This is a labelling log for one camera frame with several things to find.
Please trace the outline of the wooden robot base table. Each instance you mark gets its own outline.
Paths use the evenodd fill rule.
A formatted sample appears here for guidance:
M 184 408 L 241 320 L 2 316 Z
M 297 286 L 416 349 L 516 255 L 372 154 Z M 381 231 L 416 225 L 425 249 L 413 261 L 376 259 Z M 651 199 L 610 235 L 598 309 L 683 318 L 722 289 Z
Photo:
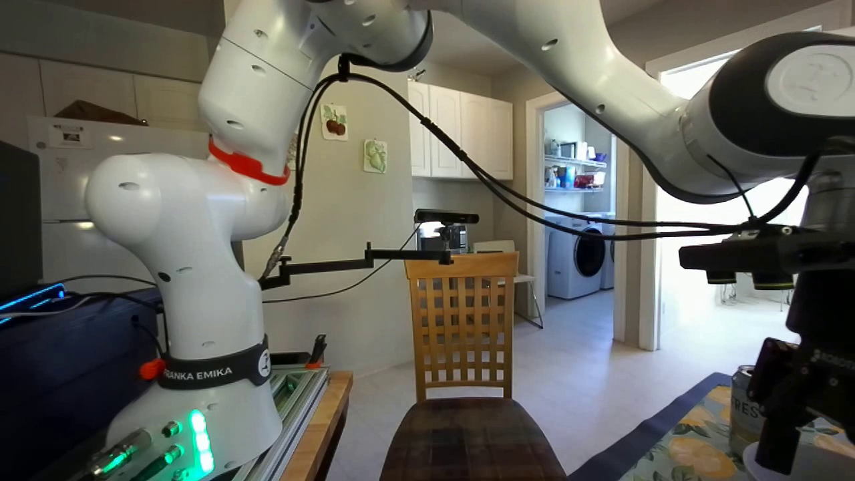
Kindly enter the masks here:
M 281 481 L 325 481 L 340 447 L 353 389 L 349 370 L 332 370 L 305 422 L 297 447 L 283 465 Z

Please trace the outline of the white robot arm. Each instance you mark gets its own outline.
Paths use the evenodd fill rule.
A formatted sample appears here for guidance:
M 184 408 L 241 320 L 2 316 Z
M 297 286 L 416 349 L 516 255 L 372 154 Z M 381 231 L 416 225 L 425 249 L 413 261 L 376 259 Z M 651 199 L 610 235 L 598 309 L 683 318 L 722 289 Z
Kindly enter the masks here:
M 276 443 L 261 289 L 229 249 L 276 230 L 292 205 L 288 150 L 325 63 L 408 70 L 435 14 L 598 118 L 681 199 L 790 179 L 809 198 L 805 227 L 771 237 L 766 267 L 796 281 L 789 320 L 805 349 L 850 349 L 840 305 L 853 281 L 853 34 L 763 36 L 679 98 L 616 51 L 598 0 L 242 0 L 200 88 L 208 153 L 114 154 L 85 193 L 97 227 L 154 275 L 166 301 L 166 368 L 110 424 L 125 438 L 184 422 L 188 440 L 157 457 L 157 473 L 213 481 Z

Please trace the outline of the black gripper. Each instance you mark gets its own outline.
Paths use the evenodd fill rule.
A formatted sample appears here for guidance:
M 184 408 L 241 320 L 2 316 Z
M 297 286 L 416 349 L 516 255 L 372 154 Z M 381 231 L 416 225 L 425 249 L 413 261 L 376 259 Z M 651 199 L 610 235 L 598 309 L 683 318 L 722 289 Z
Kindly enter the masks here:
M 683 269 L 703 269 L 710 282 L 731 282 L 741 273 L 757 289 L 790 282 L 785 328 L 796 344 L 766 336 L 745 396 L 763 424 L 757 461 L 790 476 L 801 426 L 814 417 L 855 433 L 855 242 L 844 231 L 771 225 L 757 235 L 683 246 Z

